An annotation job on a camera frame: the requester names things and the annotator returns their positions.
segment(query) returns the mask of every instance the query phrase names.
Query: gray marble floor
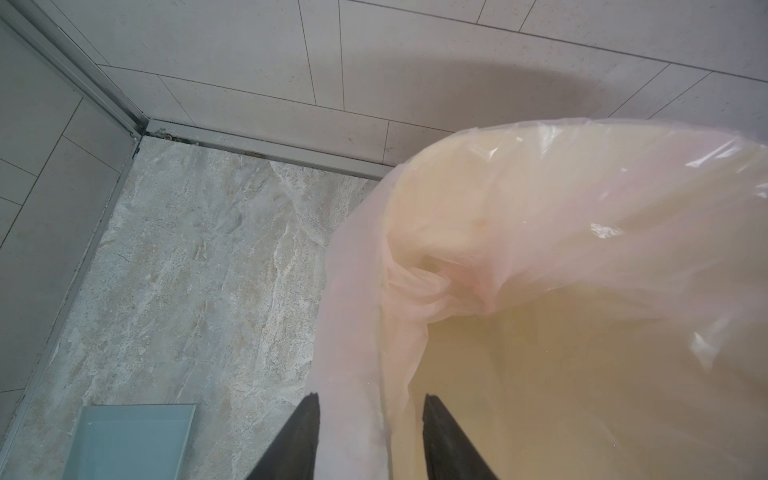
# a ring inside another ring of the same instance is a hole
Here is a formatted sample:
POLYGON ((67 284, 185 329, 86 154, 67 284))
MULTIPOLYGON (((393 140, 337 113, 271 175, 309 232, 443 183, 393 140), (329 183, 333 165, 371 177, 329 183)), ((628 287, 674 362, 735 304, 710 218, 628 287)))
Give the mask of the gray marble floor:
POLYGON ((301 400, 331 233, 376 182, 145 138, 2 480, 81 406, 196 403, 182 478, 240 479, 301 400))

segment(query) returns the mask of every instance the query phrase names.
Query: pink plastic bag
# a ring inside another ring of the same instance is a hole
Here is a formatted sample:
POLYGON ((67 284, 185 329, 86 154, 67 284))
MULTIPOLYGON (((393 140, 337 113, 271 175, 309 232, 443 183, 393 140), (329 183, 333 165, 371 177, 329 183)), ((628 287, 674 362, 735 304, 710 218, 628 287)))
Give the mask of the pink plastic bag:
POLYGON ((425 478, 425 391, 502 479, 765 477, 766 197, 765 146, 682 124, 426 148, 331 239, 316 478, 425 478))

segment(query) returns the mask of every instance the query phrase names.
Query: tiled wall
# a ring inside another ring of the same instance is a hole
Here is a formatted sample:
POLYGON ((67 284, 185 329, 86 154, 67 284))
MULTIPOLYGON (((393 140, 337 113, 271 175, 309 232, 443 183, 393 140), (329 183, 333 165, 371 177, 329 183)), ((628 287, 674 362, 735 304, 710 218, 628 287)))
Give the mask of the tiled wall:
POLYGON ((768 141, 762 0, 35 1, 150 118, 368 161, 562 117, 768 141))
POLYGON ((0 444, 134 140, 0 25, 0 444))

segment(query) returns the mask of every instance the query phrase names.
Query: tile grout line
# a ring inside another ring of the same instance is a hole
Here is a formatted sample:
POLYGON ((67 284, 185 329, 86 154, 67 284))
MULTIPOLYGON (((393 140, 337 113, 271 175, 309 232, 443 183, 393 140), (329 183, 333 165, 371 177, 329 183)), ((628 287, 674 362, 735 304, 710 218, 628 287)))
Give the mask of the tile grout line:
POLYGON ((301 22, 301 35, 304 37, 304 51, 306 52, 306 66, 310 70, 310 84, 312 85, 312 98, 317 106, 317 95, 315 95, 315 81, 312 79, 312 64, 310 63, 310 47, 306 44, 306 32, 304 31, 304 18, 301 16, 301 0, 296 0, 299 6, 299 21, 301 22))
POLYGON ((346 99, 344 98, 344 47, 341 41, 341 0, 336 0, 339 7, 339 59, 341 60, 341 109, 346 111, 346 99))
POLYGON ((533 11, 533 6, 536 5, 536 0, 533 0, 533 3, 531 3, 531 7, 528 9, 528 13, 525 14, 525 18, 523 18, 523 22, 520 24, 520 28, 518 28, 518 33, 521 33, 523 29, 523 25, 525 25, 525 21, 528 20, 528 16, 533 11))
MULTIPOLYGON (((704 76, 703 76, 703 77, 702 77, 702 78, 701 78, 699 81, 702 81, 703 79, 705 79, 705 78, 709 77, 711 73, 712 73, 712 72, 710 72, 710 73, 708 73, 708 74, 704 75, 704 76)), ((677 100, 678 98, 682 97, 682 96, 685 94, 685 92, 689 91, 691 88, 693 88, 693 87, 695 87, 696 85, 698 85, 698 84, 699 84, 699 81, 698 81, 698 82, 696 82, 695 84, 691 85, 690 87, 686 88, 686 89, 683 91, 683 93, 679 94, 678 96, 676 96, 675 98, 673 98, 672 100, 670 100, 670 101, 669 101, 669 102, 668 102, 666 105, 664 105, 662 108, 659 108, 658 110, 656 110, 656 113, 655 113, 655 114, 653 114, 653 115, 651 115, 650 117, 648 117, 648 118, 647 118, 647 120, 650 120, 651 118, 653 118, 653 117, 654 117, 654 115, 656 115, 657 113, 659 113, 660 111, 662 111, 663 109, 665 109, 666 107, 668 107, 670 103, 672 103, 673 101, 675 101, 675 100, 677 100)))
POLYGON ((12 166, 12 167, 14 167, 14 168, 18 168, 18 169, 19 169, 19 170, 21 170, 22 172, 27 172, 28 174, 32 175, 33 177, 37 177, 37 175, 33 174, 31 171, 29 171, 29 170, 25 170, 25 169, 23 169, 23 168, 19 167, 18 165, 14 165, 14 164, 12 164, 12 163, 11 163, 11 162, 9 162, 9 161, 3 160, 2 158, 0 158, 0 161, 1 161, 1 162, 3 162, 4 164, 8 164, 8 165, 10 165, 10 166, 12 166))
POLYGON ((173 98, 174 98, 174 100, 176 101, 176 103, 178 103, 178 104, 179 104, 179 108, 181 108, 181 111, 183 111, 183 112, 184 112, 184 114, 187 116, 187 118, 189 118, 189 119, 190 119, 190 122, 192 122, 192 125, 194 125, 194 126, 196 127, 196 126, 197 126, 197 124, 196 124, 196 123, 194 123, 194 120, 192 120, 192 115, 190 115, 190 114, 188 114, 188 113, 187 113, 187 111, 184 109, 184 106, 181 104, 181 102, 179 101, 179 99, 178 99, 178 98, 176 98, 176 95, 174 95, 174 93, 173 93, 172 91, 170 91, 170 88, 168 88, 168 85, 166 85, 166 84, 165 84, 165 80, 163 80, 163 78, 162 78, 160 75, 158 75, 158 74, 155 74, 155 73, 153 73, 153 74, 150 74, 150 75, 156 75, 156 76, 157 76, 157 78, 159 78, 159 79, 160 79, 160 83, 161 83, 161 84, 163 84, 163 86, 165 87, 165 89, 166 89, 166 90, 168 90, 168 93, 170 94, 170 96, 171 96, 171 97, 173 97, 173 98))
POLYGON ((339 112, 343 112, 343 113, 347 113, 347 114, 360 115, 361 117, 376 118, 378 120, 385 120, 385 121, 396 121, 396 122, 398 122, 400 124, 412 125, 414 127, 428 128, 430 130, 439 130, 439 131, 448 132, 450 134, 455 133, 454 131, 446 130, 444 128, 427 127, 425 125, 412 124, 412 123, 407 122, 407 121, 393 120, 391 118, 376 117, 375 115, 361 114, 361 113, 358 113, 356 111, 339 110, 338 108, 324 107, 322 105, 312 105, 312 104, 308 104, 308 103, 303 102, 303 101, 290 100, 288 98, 273 97, 272 95, 257 94, 257 93, 252 92, 252 91, 240 90, 239 88, 232 88, 232 87, 223 87, 221 85, 208 84, 208 83, 205 83, 204 81, 195 81, 195 80, 190 80, 188 78, 171 77, 170 75, 157 74, 157 73, 154 73, 152 71, 133 70, 132 68, 114 67, 114 66, 111 66, 111 65, 99 65, 99 66, 101 66, 101 67, 109 67, 109 68, 117 68, 119 70, 138 71, 140 73, 145 73, 145 74, 149 74, 149 75, 157 75, 159 77, 173 78, 174 80, 183 80, 183 81, 189 81, 189 82, 195 83, 195 84, 208 85, 209 87, 226 88, 227 90, 240 91, 240 92, 243 92, 244 94, 257 95, 259 97, 274 98, 275 100, 281 100, 281 101, 290 101, 290 102, 293 102, 295 104, 306 105, 308 107, 325 108, 326 110, 333 110, 333 111, 339 111, 339 112))
POLYGON ((480 7, 480 15, 478 15, 478 19, 475 20, 475 25, 480 22, 480 17, 482 17, 482 11, 485 10, 485 4, 488 2, 488 0, 483 0, 482 7, 480 7))
MULTIPOLYGON (((67 130, 67 127, 69 126, 69 122, 72 121, 72 118, 74 117, 75 112, 78 111, 78 108, 80 108, 80 104, 81 103, 83 103, 83 97, 80 97, 80 101, 78 101, 78 104, 75 105, 74 110, 72 111, 72 115, 69 116, 69 120, 67 120, 67 124, 61 130, 61 134, 59 134, 58 140, 56 140, 56 143, 54 144, 53 148, 51 149, 51 153, 48 154, 48 158, 45 159, 45 163, 43 163, 43 168, 40 169, 40 175, 35 177, 35 181, 32 182, 32 186, 29 187, 29 192, 27 192, 27 196, 24 198, 24 204, 27 203, 27 200, 29 200, 29 196, 32 195, 32 191, 35 189, 35 185, 38 184, 38 180, 40 180, 40 176, 43 174, 43 170, 45 170, 45 166, 48 165, 48 161, 51 160, 51 155, 53 155, 53 152, 56 150, 56 147, 58 146, 58 142, 60 142, 61 138, 64 137, 64 130, 67 130)), ((11 234, 11 230, 13 230, 13 225, 14 225, 14 223, 16 223, 16 220, 18 220, 18 216, 22 214, 22 210, 24 210, 24 204, 22 204, 22 208, 18 209, 18 212, 16 212, 16 216, 13 217, 13 221, 11 222, 11 225, 8 226, 8 232, 2 238, 2 242, 0 242, 0 248, 2 248, 2 246, 5 243, 6 239, 8 239, 8 235, 11 234)))
MULTIPOLYGON (((57 10, 59 10, 59 11, 60 11, 60 13, 61 13, 61 14, 64 16, 64 18, 66 18, 66 19, 67 19, 67 22, 69 22, 69 23, 70 23, 70 24, 71 24, 71 25, 74 27, 74 29, 78 31, 78 33, 79 33, 80 35, 83 35, 83 32, 82 32, 82 31, 80 31, 80 28, 78 28, 78 26, 77 26, 77 25, 75 25, 75 24, 74 24, 74 22, 73 22, 72 20, 70 20, 70 19, 69 19, 69 17, 67 16, 67 14, 65 14, 65 13, 64 13, 64 12, 63 12, 63 11, 62 11, 62 10, 61 10, 59 7, 58 7, 58 5, 56 5, 56 4, 53 2, 53 0, 51 0, 51 3, 53 4, 53 6, 54 6, 54 7, 56 7, 56 9, 57 9, 57 10)), ((104 59, 104 61, 106 61, 106 62, 107 62, 107 64, 109 64, 109 60, 107 60, 107 57, 105 57, 105 56, 103 56, 103 55, 101 54, 101 52, 98 50, 98 48, 96 48, 96 47, 94 46, 94 44, 92 44, 92 43, 91 43, 91 41, 90 41, 90 40, 88 40, 88 37, 86 37, 85 35, 83 35, 83 38, 85 39, 85 41, 87 41, 87 42, 88 42, 88 44, 91 46, 91 48, 93 48, 93 49, 94 49, 94 51, 95 51, 96 53, 98 53, 98 55, 99 55, 100 57, 102 57, 102 58, 104 59)))
POLYGON ((382 165, 384 165, 384 157, 386 156, 386 141, 389 139, 389 124, 391 121, 386 122, 386 133, 384 134, 384 151, 382 152, 382 165))
POLYGON ((567 43, 569 45, 577 45, 578 47, 593 48, 595 50, 609 51, 610 53, 618 53, 619 55, 626 55, 626 56, 635 57, 635 58, 643 58, 644 60, 660 61, 662 63, 668 63, 668 64, 672 64, 672 65, 679 65, 681 67, 696 68, 697 70, 705 70, 705 71, 708 71, 710 73, 719 73, 719 74, 723 74, 723 75, 730 75, 731 77, 745 78, 747 80, 759 81, 761 83, 768 83, 768 80, 762 80, 760 78, 747 77, 746 75, 730 73, 730 72, 722 71, 722 70, 713 70, 712 68, 707 68, 707 67, 697 67, 696 65, 689 65, 689 64, 685 64, 685 63, 680 63, 679 61, 664 60, 662 58, 653 58, 653 57, 648 57, 646 55, 638 55, 636 53, 627 53, 626 51, 611 50, 610 48, 598 47, 598 46, 595 46, 595 45, 587 45, 587 44, 584 44, 584 43, 578 43, 577 41, 561 40, 560 38, 547 37, 547 36, 544 36, 544 35, 538 35, 538 34, 529 33, 529 32, 526 32, 526 31, 509 30, 507 28, 494 27, 494 26, 491 26, 491 25, 477 25, 477 24, 474 24, 472 22, 467 22, 466 20, 458 20, 456 18, 441 17, 440 15, 433 15, 433 14, 429 14, 429 13, 414 12, 413 10, 405 10, 404 8, 389 7, 389 6, 386 6, 386 5, 377 5, 375 3, 364 2, 363 0, 347 0, 347 1, 348 2, 352 2, 352 3, 359 3, 361 5, 369 5, 369 6, 372 6, 372 7, 387 8, 389 10, 397 10, 398 12, 412 13, 414 15, 423 15, 425 17, 440 18, 442 20, 448 20, 449 22, 458 22, 458 23, 463 23, 463 24, 466 24, 466 25, 474 25, 475 27, 480 27, 480 28, 491 28, 493 30, 506 31, 506 32, 509 32, 509 33, 517 33, 517 34, 520 34, 520 35, 525 35, 527 37, 541 38, 543 40, 550 40, 550 41, 559 41, 560 43, 567 43))
POLYGON ((12 204, 17 204, 17 205, 19 205, 20 207, 23 207, 23 206, 24 206, 24 204, 20 204, 19 202, 14 202, 14 201, 13 201, 13 200, 11 200, 10 198, 5 198, 5 197, 0 197, 0 198, 1 198, 1 199, 3 199, 3 200, 5 200, 5 201, 7 201, 7 202, 11 202, 12 204))
POLYGON ((80 146, 80 144, 78 144, 76 141, 72 140, 70 137, 68 137, 68 136, 66 136, 66 135, 62 135, 61 137, 62 137, 62 138, 66 138, 66 139, 67 139, 67 140, 69 140, 69 141, 70 141, 70 142, 71 142, 71 143, 72 143, 72 144, 73 144, 75 147, 77 147, 77 148, 79 148, 80 150, 84 151, 86 154, 89 154, 89 155, 91 155, 91 156, 92 156, 93 158, 95 158, 96 160, 100 161, 101 163, 103 163, 104 165, 106 165, 107 167, 109 167, 110 169, 114 170, 114 172, 115 172, 115 173, 117 173, 118 175, 120 174, 120 172, 118 172, 118 171, 117 171, 117 169, 115 169, 115 168, 114 168, 114 167, 112 167, 110 164, 108 164, 107 162, 103 161, 102 159, 100 159, 100 158, 99 158, 99 157, 97 157, 96 155, 93 155, 91 152, 89 152, 89 151, 85 150, 83 147, 81 147, 81 146, 80 146))
POLYGON ((635 96, 635 95, 637 95, 637 94, 639 94, 639 93, 640 93, 640 90, 642 90, 642 89, 643 89, 643 88, 645 88, 645 87, 646 87, 646 86, 647 86, 649 83, 651 83, 651 82, 654 80, 654 78, 656 78, 656 77, 658 77, 659 75, 661 75, 661 72, 662 72, 662 71, 664 71, 664 70, 667 70, 667 67, 669 67, 670 65, 671 65, 671 64, 667 64, 666 66, 664 66, 664 68, 662 68, 661 70, 659 70, 659 73, 655 74, 655 75, 652 77, 652 79, 650 79, 649 81, 645 82, 645 83, 643 84, 643 86, 642 86, 642 87, 640 87, 640 88, 639 88, 639 89, 638 89, 636 92, 634 92, 634 93, 632 94, 632 96, 631 96, 631 97, 629 97, 627 100, 625 100, 623 104, 619 105, 619 106, 618 106, 618 108, 617 108, 616 110, 614 110, 613 112, 611 112, 611 114, 610 114, 610 115, 608 115, 607 117, 608 117, 608 118, 611 118, 611 116, 613 116, 613 114, 615 114, 616 112, 618 112, 618 111, 619 111, 619 108, 622 108, 622 107, 623 107, 623 106, 624 106, 624 105, 625 105, 625 104, 626 104, 626 103, 627 103, 629 100, 632 100, 632 98, 634 98, 634 96, 635 96))

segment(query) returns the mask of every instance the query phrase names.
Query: trash can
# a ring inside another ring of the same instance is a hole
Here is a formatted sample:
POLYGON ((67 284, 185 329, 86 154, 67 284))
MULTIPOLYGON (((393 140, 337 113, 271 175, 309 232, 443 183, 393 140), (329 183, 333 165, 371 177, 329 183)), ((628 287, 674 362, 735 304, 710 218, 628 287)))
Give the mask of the trash can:
POLYGON ((436 394, 502 480, 768 476, 768 149, 684 124, 459 132, 334 233, 315 478, 426 478, 436 394))

